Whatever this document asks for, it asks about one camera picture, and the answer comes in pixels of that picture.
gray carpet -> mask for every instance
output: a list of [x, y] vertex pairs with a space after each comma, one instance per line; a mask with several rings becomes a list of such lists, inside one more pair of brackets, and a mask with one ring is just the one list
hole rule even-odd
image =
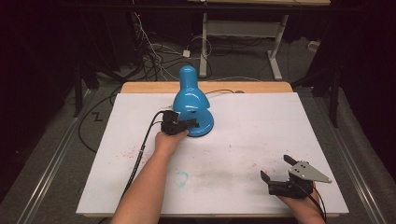
[[[213, 55], [209, 56], [212, 69], [210, 79], [274, 80], [265, 56], [265, 51], [271, 48], [271, 44], [270, 41], [264, 40], [257, 47], [236, 49], [226, 56], [215, 55], [226, 52], [226, 49], [214, 49]], [[286, 43], [281, 45], [277, 61], [286, 81], [292, 82], [305, 75], [315, 55], [306, 50], [307, 44], [308, 41], [302, 39], [290, 45]], [[168, 43], [167, 46], [178, 52], [183, 50], [172, 43]], [[164, 60], [172, 60], [176, 57], [169, 54], [163, 55]], [[198, 66], [196, 60], [189, 60], [189, 62]], [[167, 71], [176, 77], [182, 64], [169, 67]], [[123, 72], [126, 73], [128, 70], [129, 68], [125, 66]], [[166, 73], [164, 76], [167, 80], [174, 80]], [[159, 80], [165, 80], [165, 77], [159, 76]], [[21, 223], [78, 224], [98, 223], [101, 220], [101, 218], [76, 215], [79, 197], [94, 159], [94, 153], [88, 150], [78, 138], [78, 124], [92, 106], [106, 99], [119, 86], [103, 75], [100, 75], [100, 80], [99, 90], [88, 91], [79, 119], [73, 119], [74, 105], [66, 104], [48, 125], [45, 134], [0, 206], [0, 223], [17, 223], [22, 214], [24, 216], [21, 220], [25, 222]], [[396, 208], [395, 183], [365, 138], [359, 123], [349, 109], [343, 92], [340, 92], [340, 105], [337, 114], [339, 128], [334, 129], [327, 118], [328, 99], [312, 97], [309, 88], [299, 88], [296, 91], [299, 92], [306, 114], [350, 211], [347, 215], [329, 218], [328, 223], [392, 223], [392, 220], [396, 219], [394, 212]], [[71, 101], [73, 100], [73, 92], [70, 93], [69, 98]], [[104, 100], [91, 112], [97, 113], [88, 114], [81, 123], [80, 133], [89, 147], [97, 149], [111, 112], [111, 103]], [[64, 139], [66, 133], [71, 133], [68, 141]], [[353, 158], [352, 166], [345, 152]], [[41, 186], [48, 188], [42, 191], [42, 197], [39, 197], [35, 209], [29, 210], [32, 214], [26, 215], [23, 210], [32, 195], [37, 195], [35, 188], [42, 175], [49, 172], [47, 169], [49, 164], [53, 164], [52, 158], [60, 160], [60, 165], [51, 167], [50, 172], [53, 176], [51, 175], [47, 183], [41, 183]], [[370, 194], [373, 199], [369, 199], [368, 203], [362, 198], [362, 195], [367, 194]], [[161, 223], [195, 222], [186, 219], [163, 219]], [[252, 218], [234, 219], [231, 223], [292, 223], [292, 221]]]

hand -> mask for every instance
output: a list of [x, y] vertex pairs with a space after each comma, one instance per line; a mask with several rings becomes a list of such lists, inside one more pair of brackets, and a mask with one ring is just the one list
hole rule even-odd
[[170, 157], [176, 151], [176, 148], [181, 140], [183, 140], [189, 131], [186, 130], [182, 133], [175, 135], [168, 135], [163, 132], [157, 133], [155, 136], [155, 154], [161, 154], [165, 157]]
[[[314, 190], [311, 196], [319, 203], [319, 196]], [[321, 224], [325, 223], [317, 206], [308, 198], [293, 199], [283, 196], [277, 196], [285, 203], [301, 224]]]

table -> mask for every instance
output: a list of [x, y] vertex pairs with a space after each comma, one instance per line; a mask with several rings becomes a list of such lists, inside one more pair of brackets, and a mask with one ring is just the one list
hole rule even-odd
[[[284, 6], [328, 6], [330, 0], [206, 0], [208, 3], [223, 4], [259, 4], [259, 5], [284, 5]], [[282, 80], [279, 67], [276, 62], [276, 53], [282, 40], [283, 32], [286, 28], [289, 15], [283, 15], [280, 22], [257, 22], [257, 21], [210, 21], [207, 19], [207, 13], [203, 18], [202, 33], [202, 53], [200, 61], [200, 77], [206, 77], [207, 63], [207, 36], [208, 35], [232, 35], [232, 36], [252, 36], [252, 37], [274, 37], [274, 46], [272, 50], [267, 51], [269, 64], [273, 71], [275, 80]]]
[[[208, 94], [214, 129], [204, 137], [185, 139], [180, 144], [183, 150], [173, 156], [163, 217], [290, 217], [290, 210], [275, 196], [268, 195], [260, 178], [260, 170], [264, 170], [272, 178], [286, 180], [290, 166], [282, 161], [283, 154], [310, 161], [334, 179], [298, 95], [291, 92], [288, 83], [199, 82], [199, 87], [204, 92], [245, 93]], [[148, 120], [158, 108], [172, 104], [177, 90], [177, 82], [124, 84], [81, 196], [78, 214], [113, 215]], [[148, 137], [140, 169], [152, 153], [153, 133], [159, 131], [155, 127]], [[329, 216], [348, 212], [335, 182], [317, 183], [317, 187]]]

floor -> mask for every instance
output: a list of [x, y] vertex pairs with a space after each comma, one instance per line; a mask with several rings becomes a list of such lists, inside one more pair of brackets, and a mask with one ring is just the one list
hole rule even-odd
[[[209, 77], [202, 80], [274, 81], [266, 58], [271, 39], [212, 39], [208, 57]], [[301, 39], [291, 44], [282, 43], [277, 62], [285, 81], [304, 77], [315, 53]], [[145, 70], [131, 77], [142, 81], [176, 81], [183, 64], [199, 67], [196, 59], [184, 59], [180, 53], [185, 47], [173, 42], [152, 42], [150, 48], [162, 56], [163, 69], [151, 69], [149, 59]], [[191, 58], [198, 58], [194, 50]], [[125, 64], [121, 75], [134, 68]], [[73, 118], [75, 101], [70, 92], [67, 104], [57, 114], [38, 141], [25, 163], [21, 174], [0, 205], [0, 223], [109, 223], [108, 219], [76, 215], [79, 197], [85, 186], [94, 160], [94, 152], [106, 128], [111, 113], [109, 97], [120, 91], [120, 84], [98, 74], [98, 90], [86, 90], [84, 107], [78, 118]], [[295, 89], [300, 95], [323, 152], [328, 159], [336, 182], [345, 197], [350, 213], [330, 218], [328, 223], [391, 223], [396, 218], [394, 207], [396, 188], [379, 158], [361, 131], [350, 111], [347, 98], [340, 92], [337, 114], [339, 128], [334, 129], [327, 117], [328, 98], [314, 98], [309, 88]], [[161, 223], [197, 223], [202, 220], [162, 219]], [[204, 220], [220, 223], [220, 219]], [[231, 223], [291, 223], [293, 220], [262, 218], [233, 219]]]

forearm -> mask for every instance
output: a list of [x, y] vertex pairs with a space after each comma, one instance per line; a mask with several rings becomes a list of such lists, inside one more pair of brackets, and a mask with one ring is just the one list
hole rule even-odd
[[163, 155], [152, 155], [120, 201], [112, 223], [158, 222], [168, 162]]

